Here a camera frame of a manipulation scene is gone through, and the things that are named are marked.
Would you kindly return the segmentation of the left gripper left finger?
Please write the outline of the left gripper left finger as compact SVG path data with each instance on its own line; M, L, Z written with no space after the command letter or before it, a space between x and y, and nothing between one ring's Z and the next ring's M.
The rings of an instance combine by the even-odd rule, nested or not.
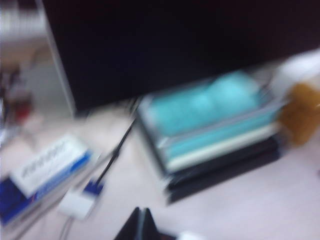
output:
M141 209L136 207L130 214L114 240L135 240L138 231L138 221Z

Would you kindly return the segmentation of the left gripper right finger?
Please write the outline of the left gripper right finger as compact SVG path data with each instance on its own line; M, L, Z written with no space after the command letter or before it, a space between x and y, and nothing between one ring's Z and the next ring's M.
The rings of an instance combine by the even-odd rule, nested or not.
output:
M142 240L160 240L160 233L156 227L155 221L149 208L145 208L142 214L141 224Z

